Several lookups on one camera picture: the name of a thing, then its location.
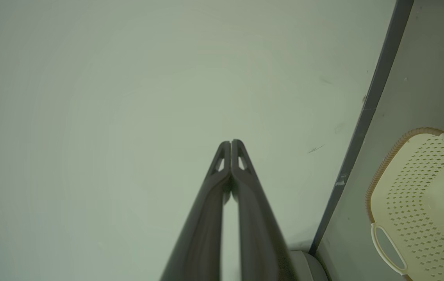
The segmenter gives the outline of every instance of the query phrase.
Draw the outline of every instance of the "cream plastic basket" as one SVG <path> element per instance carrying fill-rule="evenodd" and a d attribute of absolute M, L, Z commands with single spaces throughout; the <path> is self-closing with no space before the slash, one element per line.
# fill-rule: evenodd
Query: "cream plastic basket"
<path fill-rule="evenodd" d="M 366 195 L 373 244 L 396 272 L 413 281 L 444 281 L 444 132 L 406 133 L 385 157 Z M 381 249 L 389 238 L 400 268 Z"/>

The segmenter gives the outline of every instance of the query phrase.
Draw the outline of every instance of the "basket handle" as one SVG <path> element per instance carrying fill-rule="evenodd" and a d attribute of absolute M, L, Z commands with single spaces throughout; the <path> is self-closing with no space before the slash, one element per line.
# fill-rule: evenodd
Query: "basket handle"
<path fill-rule="evenodd" d="M 388 240 L 392 244 L 392 247 L 394 247 L 395 251 L 399 255 L 399 258 L 402 260 L 402 263 L 404 264 L 404 268 L 403 269 L 398 267 L 397 265 L 395 265 L 395 263 L 386 255 L 386 253 L 383 251 L 383 249 L 381 249 L 380 243 L 378 242 L 378 237 L 376 236 L 376 229 L 377 228 L 379 228 L 379 229 L 381 229 L 383 231 L 383 233 L 387 236 Z M 391 267 L 391 269 L 393 269 L 398 274 L 400 274 L 400 275 L 407 274 L 408 265 L 407 265 L 406 261 L 404 260 L 404 258 L 402 257 L 399 249 L 397 249 L 397 247 L 395 246 L 393 240 L 390 238 L 390 236 L 388 235 L 386 230 L 382 226 L 378 226 L 376 224 L 376 222 L 371 224 L 371 238 L 373 240 L 373 245 L 375 246 L 376 251 L 378 252 L 380 257 L 384 260 L 384 262 L 386 264 L 388 264 L 388 266 Z"/>

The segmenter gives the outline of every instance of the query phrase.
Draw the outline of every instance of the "dark gray trim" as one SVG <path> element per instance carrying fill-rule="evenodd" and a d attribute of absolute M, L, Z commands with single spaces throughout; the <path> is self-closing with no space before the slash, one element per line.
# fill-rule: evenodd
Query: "dark gray trim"
<path fill-rule="evenodd" d="M 402 34 L 404 34 L 404 29 L 406 28 L 406 23 L 411 13 L 411 7 L 413 7 L 414 0 L 397 0 L 395 3 L 394 12 L 392 14 L 392 19 L 388 26 L 387 35 L 385 37 L 385 42 L 383 43 L 383 48 L 378 59 L 378 64 L 373 75 L 373 80 L 368 90 L 366 101 L 359 117 L 359 121 L 354 130 L 354 135 L 350 141 L 347 154 L 343 160 L 340 173 L 336 179 L 336 184 L 333 187 L 333 192 L 329 198 L 326 210 L 322 216 L 322 220 L 317 229 L 314 241 L 310 247 L 309 254 L 315 256 L 317 248 L 322 240 L 322 237 L 328 227 L 329 220 L 333 215 L 333 212 L 342 196 L 347 180 L 350 176 L 350 172 L 354 167 L 354 163 L 357 160 L 357 155 L 361 150 L 362 143 L 364 142 L 364 137 L 368 131 L 368 127 L 373 119 L 373 115 L 376 111 L 376 107 L 380 100 L 381 94 L 385 87 L 385 84 L 392 68 L 392 64 L 395 60 L 395 55 L 399 48 L 399 44 L 402 40 Z"/>

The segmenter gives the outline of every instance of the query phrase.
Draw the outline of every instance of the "gray object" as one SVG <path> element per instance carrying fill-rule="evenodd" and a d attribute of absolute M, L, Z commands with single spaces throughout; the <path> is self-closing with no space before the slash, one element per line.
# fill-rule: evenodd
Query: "gray object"
<path fill-rule="evenodd" d="M 291 251 L 290 257 L 299 281 L 328 281 L 323 267 L 313 256 L 302 251 Z"/>
<path fill-rule="evenodd" d="M 299 280 L 248 152 L 235 139 L 218 147 L 161 281 L 220 280 L 222 211 L 230 194 L 239 203 L 242 279 Z"/>

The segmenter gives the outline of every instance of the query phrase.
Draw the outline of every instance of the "scuff mark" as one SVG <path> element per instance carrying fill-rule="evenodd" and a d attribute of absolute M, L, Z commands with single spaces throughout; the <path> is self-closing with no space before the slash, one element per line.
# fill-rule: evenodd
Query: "scuff mark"
<path fill-rule="evenodd" d="M 330 82 L 329 80 L 327 80 L 326 78 L 324 78 L 324 77 L 322 77 L 322 76 L 319 77 L 319 80 L 322 81 L 322 82 L 324 82 L 324 83 L 326 83 L 326 84 L 333 85 L 332 82 Z"/>
<path fill-rule="evenodd" d="M 343 123 L 339 123 L 338 125 L 336 125 L 336 127 L 335 127 L 335 135 L 340 133 L 342 128 L 343 128 Z"/>
<path fill-rule="evenodd" d="M 314 151 L 320 149 L 320 148 L 323 147 L 323 146 L 324 146 L 324 144 L 321 145 L 321 146 L 316 147 L 315 149 L 313 149 L 313 150 L 311 150 L 311 151 L 309 151 L 309 152 L 307 152 L 307 154 L 308 154 L 308 153 L 312 153 L 312 152 L 314 152 Z"/>

